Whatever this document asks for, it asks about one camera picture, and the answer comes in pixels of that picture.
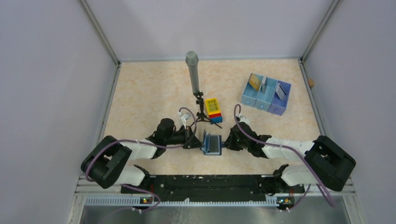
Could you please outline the dark blue card holder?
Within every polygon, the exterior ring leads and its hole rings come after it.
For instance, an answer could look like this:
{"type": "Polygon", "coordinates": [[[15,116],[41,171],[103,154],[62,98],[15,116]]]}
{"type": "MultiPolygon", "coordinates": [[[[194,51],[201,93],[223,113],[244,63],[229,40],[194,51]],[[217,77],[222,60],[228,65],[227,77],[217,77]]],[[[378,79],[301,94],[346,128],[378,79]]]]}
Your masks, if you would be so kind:
{"type": "Polygon", "coordinates": [[[217,134],[210,134],[204,130],[204,139],[200,150],[204,155],[222,155],[222,137],[217,134]]]}

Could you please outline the black credit card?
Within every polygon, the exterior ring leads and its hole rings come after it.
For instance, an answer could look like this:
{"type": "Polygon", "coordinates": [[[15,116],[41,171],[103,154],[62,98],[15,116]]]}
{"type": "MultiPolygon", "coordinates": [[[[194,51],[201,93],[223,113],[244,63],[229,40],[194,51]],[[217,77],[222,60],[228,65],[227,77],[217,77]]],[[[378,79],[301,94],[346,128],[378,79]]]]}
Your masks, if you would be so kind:
{"type": "Polygon", "coordinates": [[[218,138],[218,136],[210,137],[208,153],[210,153],[210,154],[218,154],[219,153],[219,138],[218,138]]]}
{"type": "Polygon", "coordinates": [[[262,78],[262,84],[261,84],[261,93],[265,93],[266,91],[266,81],[267,81],[267,77],[263,76],[262,78]]]}

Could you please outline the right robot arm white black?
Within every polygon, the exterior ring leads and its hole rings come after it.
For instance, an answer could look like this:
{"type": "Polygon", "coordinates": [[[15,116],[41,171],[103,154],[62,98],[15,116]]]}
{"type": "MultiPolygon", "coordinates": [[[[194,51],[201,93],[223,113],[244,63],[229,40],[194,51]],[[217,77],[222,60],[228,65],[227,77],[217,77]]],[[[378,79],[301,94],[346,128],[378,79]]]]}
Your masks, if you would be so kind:
{"type": "Polygon", "coordinates": [[[233,151],[246,149],[258,158],[301,161],[301,165],[281,168],[280,176],[274,179],[279,192],[300,184],[316,184],[340,192],[356,166],[355,159],[328,136],[306,141],[279,139],[257,135],[245,122],[231,128],[224,147],[233,151]]]}

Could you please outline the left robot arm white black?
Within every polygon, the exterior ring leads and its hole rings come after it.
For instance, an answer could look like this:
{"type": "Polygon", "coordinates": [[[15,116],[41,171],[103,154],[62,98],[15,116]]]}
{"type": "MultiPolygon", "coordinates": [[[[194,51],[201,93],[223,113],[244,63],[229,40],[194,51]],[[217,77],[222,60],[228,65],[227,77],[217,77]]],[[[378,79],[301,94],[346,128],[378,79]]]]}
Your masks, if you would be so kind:
{"type": "Polygon", "coordinates": [[[172,119],[160,121],[153,134],[142,140],[117,140],[106,136],[83,160],[80,169],[87,181],[107,189],[115,184],[129,184],[139,193],[149,189],[148,171],[127,163],[138,159],[155,159],[167,149],[202,147],[190,126],[175,128],[172,119]]]}

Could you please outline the gold credit card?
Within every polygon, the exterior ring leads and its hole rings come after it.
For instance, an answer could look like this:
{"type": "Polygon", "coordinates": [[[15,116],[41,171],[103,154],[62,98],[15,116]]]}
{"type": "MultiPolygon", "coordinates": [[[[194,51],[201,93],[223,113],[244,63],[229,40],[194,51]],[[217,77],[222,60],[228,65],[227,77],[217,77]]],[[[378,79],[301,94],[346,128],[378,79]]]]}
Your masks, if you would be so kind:
{"type": "Polygon", "coordinates": [[[251,73],[248,82],[256,91],[261,90],[262,80],[256,74],[251,73]]]}

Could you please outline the silver credit card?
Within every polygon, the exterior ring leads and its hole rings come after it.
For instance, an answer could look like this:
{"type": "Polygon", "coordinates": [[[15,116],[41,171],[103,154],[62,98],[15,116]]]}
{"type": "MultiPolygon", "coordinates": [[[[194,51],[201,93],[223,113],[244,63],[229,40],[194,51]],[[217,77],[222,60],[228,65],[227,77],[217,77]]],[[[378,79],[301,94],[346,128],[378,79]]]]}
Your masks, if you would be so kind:
{"type": "Polygon", "coordinates": [[[287,94],[280,83],[277,83],[276,88],[275,88],[275,93],[280,98],[280,100],[286,99],[287,94]]]}

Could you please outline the black tripod stand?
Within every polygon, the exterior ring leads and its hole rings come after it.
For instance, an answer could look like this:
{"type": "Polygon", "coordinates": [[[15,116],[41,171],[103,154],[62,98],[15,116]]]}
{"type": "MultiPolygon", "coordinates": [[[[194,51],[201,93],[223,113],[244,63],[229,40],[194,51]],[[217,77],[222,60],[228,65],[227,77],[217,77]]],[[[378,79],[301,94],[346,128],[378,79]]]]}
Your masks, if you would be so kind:
{"type": "Polygon", "coordinates": [[[218,125],[217,123],[215,123],[213,120],[211,120],[204,112],[204,107],[205,107],[205,102],[204,99],[202,98],[203,93],[202,92],[198,92],[198,93],[194,93],[193,94],[194,97],[196,98],[196,104],[199,105],[200,111],[197,112],[196,116],[196,120],[193,122],[193,124],[197,124],[198,122],[208,122],[211,125],[216,125],[217,127],[219,127],[220,129],[222,129],[222,127],[220,125],[218,125]]]}

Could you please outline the yellow red blue toy block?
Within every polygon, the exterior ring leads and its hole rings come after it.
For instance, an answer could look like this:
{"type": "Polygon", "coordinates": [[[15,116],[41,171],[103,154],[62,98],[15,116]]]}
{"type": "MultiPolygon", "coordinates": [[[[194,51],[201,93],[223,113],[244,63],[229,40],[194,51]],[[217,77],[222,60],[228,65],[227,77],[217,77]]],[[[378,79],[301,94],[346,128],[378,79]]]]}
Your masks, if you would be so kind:
{"type": "Polygon", "coordinates": [[[221,109],[220,109],[219,102],[218,102],[217,98],[205,99],[205,106],[206,106],[208,118],[213,123],[217,124],[217,123],[223,122],[223,117],[221,114],[221,109]]]}

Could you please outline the light blue drawer left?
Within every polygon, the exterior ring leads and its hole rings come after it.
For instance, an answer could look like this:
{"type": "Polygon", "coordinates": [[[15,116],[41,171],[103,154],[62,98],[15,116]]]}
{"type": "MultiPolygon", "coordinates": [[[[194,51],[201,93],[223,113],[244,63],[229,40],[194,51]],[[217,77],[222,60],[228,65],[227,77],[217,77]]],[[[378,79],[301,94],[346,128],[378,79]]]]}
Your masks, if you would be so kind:
{"type": "Polygon", "coordinates": [[[248,105],[250,107],[254,107],[258,91],[256,91],[247,81],[247,84],[244,88],[244,91],[241,96],[241,103],[244,105],[248,105]]]}

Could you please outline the light blue drawer middle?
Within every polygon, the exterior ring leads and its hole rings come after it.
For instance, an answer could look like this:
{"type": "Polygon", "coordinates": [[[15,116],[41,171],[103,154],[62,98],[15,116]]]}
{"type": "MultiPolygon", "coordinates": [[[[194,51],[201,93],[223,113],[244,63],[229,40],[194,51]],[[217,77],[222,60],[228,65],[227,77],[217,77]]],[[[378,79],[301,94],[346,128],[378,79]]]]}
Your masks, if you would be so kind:
{"type": "Polygon", "coordinates": [[[266,81],[266,91],[265,93],[261,93],[261,91],[258,92],[256,102],[254,107],[256,109],[262,110],[262,111],[269,111],[269,108],[272,104],[273,97],[275,95],[275,87],[277,85],[277,80],[267,77],[266,81]]]}

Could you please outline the purple drawer right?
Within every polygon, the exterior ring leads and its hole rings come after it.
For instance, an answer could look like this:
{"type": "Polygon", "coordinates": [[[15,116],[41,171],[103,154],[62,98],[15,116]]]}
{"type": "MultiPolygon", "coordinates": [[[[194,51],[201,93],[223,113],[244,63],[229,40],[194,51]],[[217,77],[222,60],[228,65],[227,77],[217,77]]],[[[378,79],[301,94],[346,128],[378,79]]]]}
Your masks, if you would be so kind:
{"type": "Polygon", "coordinates": [[[273,100],[272,100],[272,104],[269,108],[269,113],[282,116],[283,113],[287,109],[288,100],[289,100],[289,96],[290,96],[290,90],[291,90],[291,84],[287,83],[287,82],[280,81],[280,80],[278,80],[277,83],[280,83],[282,85],[287,96],[286,96],[285,100],[280,100],[280,98],[275,93],[273,100]]]}

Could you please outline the grey microphone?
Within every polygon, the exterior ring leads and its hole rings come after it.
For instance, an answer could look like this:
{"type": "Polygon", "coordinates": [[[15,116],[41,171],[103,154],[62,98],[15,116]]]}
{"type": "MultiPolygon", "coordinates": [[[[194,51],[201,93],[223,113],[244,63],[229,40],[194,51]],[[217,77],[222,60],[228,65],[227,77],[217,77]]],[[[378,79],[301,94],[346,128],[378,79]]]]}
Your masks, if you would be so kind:
{"type": "Polygon", "coordinates": [[[189,51],[186,53],[185,62],[189,69],[191,87],[193,94],[197,95],[199,90],[199,78],[198,78],[198,62],[199,58],[196,52],[189,51]]]}

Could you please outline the small wooden knob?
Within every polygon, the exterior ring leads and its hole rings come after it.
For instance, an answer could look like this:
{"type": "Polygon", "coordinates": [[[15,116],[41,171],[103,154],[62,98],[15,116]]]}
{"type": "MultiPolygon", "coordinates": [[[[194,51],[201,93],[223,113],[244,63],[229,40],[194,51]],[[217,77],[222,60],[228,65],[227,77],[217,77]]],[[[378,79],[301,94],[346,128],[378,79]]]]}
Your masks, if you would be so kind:
{"type": "Polygon", "coordinates": [[[311,79],[311,78],[308,78],[308,79],[307,79],[307,83],[308,83],[308,86],[309,86],[310,88],[312,88],[312,87],[315,85],[313,79],[311,79]]]}

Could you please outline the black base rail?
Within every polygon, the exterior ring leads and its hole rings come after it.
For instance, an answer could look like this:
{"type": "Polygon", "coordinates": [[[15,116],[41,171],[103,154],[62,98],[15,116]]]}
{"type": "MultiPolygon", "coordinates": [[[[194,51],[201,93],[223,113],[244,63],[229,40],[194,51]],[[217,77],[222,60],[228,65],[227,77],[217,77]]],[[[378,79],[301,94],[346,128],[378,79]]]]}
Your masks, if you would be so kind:
{"type": "Polygon", "coordinates": [[[271,175],[156,175],[140,189],[158,195],[163,202],[259,202],[275,194],[304,193],[271,175]]]}

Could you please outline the aluminium frame front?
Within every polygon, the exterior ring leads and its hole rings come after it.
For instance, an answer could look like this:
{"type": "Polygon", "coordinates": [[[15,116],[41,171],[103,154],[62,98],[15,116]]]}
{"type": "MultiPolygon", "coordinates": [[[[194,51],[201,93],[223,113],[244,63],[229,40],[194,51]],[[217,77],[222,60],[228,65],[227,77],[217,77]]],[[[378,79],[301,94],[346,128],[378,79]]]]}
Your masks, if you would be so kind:
{"type": "Polygon", "coordinates": [[[316,187],[290,212],[265,206],[172,206],[139,213],[127,206],[86,206],[89,196],[122,196],[117,187],[101,190],[83,178],[78,181],[67,218],[69,224],[365,224],[354,186],[333,194],[331,208],[316,187]]]}

